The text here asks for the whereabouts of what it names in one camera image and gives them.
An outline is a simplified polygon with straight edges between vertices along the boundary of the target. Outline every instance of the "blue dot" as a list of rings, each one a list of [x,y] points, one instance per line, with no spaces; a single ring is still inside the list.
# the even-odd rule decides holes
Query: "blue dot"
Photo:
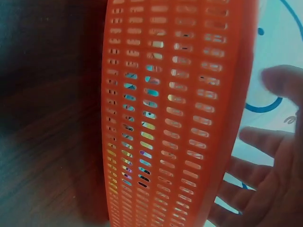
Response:
[[[264,32],[263,28],[259,27],[259,28],[258,28],[258,34],[259,34],[259,35],[264,35],[264,33],[265,33],[265,32]]]

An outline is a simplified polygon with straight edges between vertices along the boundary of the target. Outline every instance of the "orange plastic basket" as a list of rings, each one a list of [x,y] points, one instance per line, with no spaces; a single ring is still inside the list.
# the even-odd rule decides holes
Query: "orange plastic basket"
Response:
[[[256,0],[109,0],[102,141],[112,227],[201,227],[237,136]]]

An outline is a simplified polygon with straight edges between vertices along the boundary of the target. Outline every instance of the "dark wood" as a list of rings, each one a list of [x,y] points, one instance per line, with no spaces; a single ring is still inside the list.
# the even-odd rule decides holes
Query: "dark wood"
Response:
[[[106,0],[0,1],[0,226],[107,222],[100,131]]]

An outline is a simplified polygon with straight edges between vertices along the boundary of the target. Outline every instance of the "blue drawing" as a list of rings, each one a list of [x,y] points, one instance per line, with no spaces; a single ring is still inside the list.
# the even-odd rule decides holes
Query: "blue drawing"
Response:
[[[264,32],[264,29],[261,28],[261,27],[259,27],[259,28],[258,28],[258,34],[259,34],[259,35],[264,35],[264,33],[265,33],[265,32]]]
[[[296,14],[296,12],[294,11],[294,9],[288,4],[288,2],[286,0],[280,0],[280,1],[287,8],[287,10],[289,11],[289,13],[292,15],[292,17],[296,21],[296,23],[297,23],[297,25],[299,27],[299,30],[300,30],[302,41],[303,41],[303,24],[300,21],[298,15]],[[264,35],[265,34],[264,29],[259,27],[258,28],[258,34],[259,35]],[[270,111],[273,111],[274,109],[276,109],[278,106],[281,105],[282,100],[283,99],[281,97],[278,97],[275,100],[275,102],[273,102],[272,104],[270,104],[268,106],[264,106],[264,107],[256,107],[256,106],[252,106],[252,105],[249,105],[248,103],[246,103],[245,108],[247,110],[249,110],[249,111],[254,112],[254,113],[263,114],[263,113],[267,113],[267,112],[270,112]]]
[[[243,187],[244,189],[248,189],[247,185],[246,185],[245,183],[243,183],[243,182],[242,182],[242,187]]]
[[[248,187],[246,186],[246,184],[243,183],[243,182],[242,182],[242,187],[243,187],[244,189],[248,189]]]
[[[280,106],[280,104],[282,103],[283,98],[278,97],[275,102],[273,102],[272,104],[268,105],[268,106],[264,106],[264,107],[256,107],[256,106],[252,106],[249,105],[248,103],[245,104],[245,108],[249,111],[255,112],[255,113],[267,113],[270,112],[274,109],[276,109],[278,106]]]

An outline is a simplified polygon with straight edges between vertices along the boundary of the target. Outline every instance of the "human hand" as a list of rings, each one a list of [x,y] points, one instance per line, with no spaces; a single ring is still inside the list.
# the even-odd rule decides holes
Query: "human hand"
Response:
[[[228,173],[254,188],[223,182],[218,196],[241,214],[214,204],[208,219],[217,227],[303,226],[303,69],[278,66],[262,72],[266,88],[292,100],[299,111],[295,134],[245,128],[240,139],[275,159],[260,166],[232,157]]]

